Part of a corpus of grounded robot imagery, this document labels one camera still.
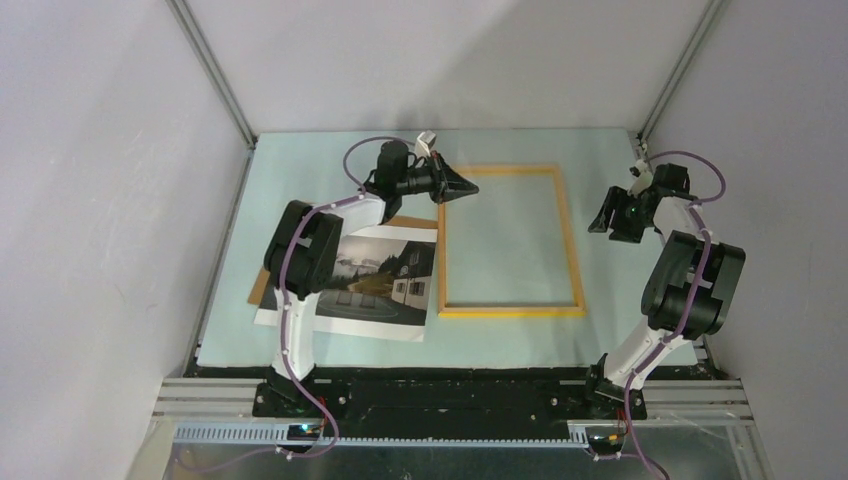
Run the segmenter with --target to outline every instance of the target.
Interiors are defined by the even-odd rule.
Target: house in photograph
[[[427,310],[430,284],[433,280],[433,259],[436,246],[432,243],[407,242],[395,267],[392,300],[419,310]]]

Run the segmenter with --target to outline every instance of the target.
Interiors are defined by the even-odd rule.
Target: picture frame
[[[490,318],[490,317],[579,317],[587,313],[585,293],[580,277],[580,267],[577,259],[577,247],[574,242],[574,232],[571,225],[571,215],[568,208],[565,181],[558,165],[468,165],[455,170],[475,181],[475,178],[490,176],[547,176],[553,181],[556,202],[556,216],[559,220],[559,231],[562,235],[565,263],[568,268],[568,279],[571,284],[570,302],[532,303],[514,302],[473,302],[473,304],[452,302],[448,297],[448,212],[451,206],[439,205],[438,209],[438,314],[440,317],[458,318]]]

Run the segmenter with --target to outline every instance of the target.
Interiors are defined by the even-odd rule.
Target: white tabletop
[[[650,234],[642,244],[630,245],[586,231],[607,188],[630,181],[627,169],[634,157],[627,133],[621,129],[437,133],[436,145],[451,165],[560,165],[588,315],[439,318],[434,290],[423,342],[316,333],[316,362],[323,366],[459,368],[586,366],[597,362],[622,342],[641,318],[642,290],[661,249],[659,239]],[[417,132],[266,133],[259,137],[212,298],[199,365],[270,364],[279,336],[275,328],[253,324],[257,307],[248,304],[247,297],[286,204],[293,199],[324,203],[350,195],[355,186],[342,171],[342,155],[362,138],[386,134],[413,140]],[[378,149],[379,142],[360,147],[352,155],[354,175],[361,179],[367,176],[375,166]],[[436,219],[436,207],[426,195],[407,197],[400,214]],[[522,211],[522,215],[534,214]],[[526,235],[531,240],[533,232]],[[693,365],[697,360],[687,345],[672,352],[663,363]]]

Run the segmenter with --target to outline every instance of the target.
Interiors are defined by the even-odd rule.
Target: printed picture
[[[423,340],[436,231],[400,227],[365,230],[339,243],[333,276],[318,299],[315,329],[390,340]]]

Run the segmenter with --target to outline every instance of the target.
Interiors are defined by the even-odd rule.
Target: yellow frame
[[[440,317],[580,317],[586,315],[586,298],[583,282],[580,279],[580,266],[577,262],[577,247],[574,244],[574,232],[571,228],[571,215],[566,200],[565,182],[558,165],[472,165],[457,167],[462,175],[550,175],[554,180],[557,197],[560,227],[564,238],[565,256],[568,261],[568,273],[574,304],[546,305],[540,307],[455,307],[448,301],[447,270],[447,219],[445,204],[439,205],[438,262],[439,262],[439,316]]]

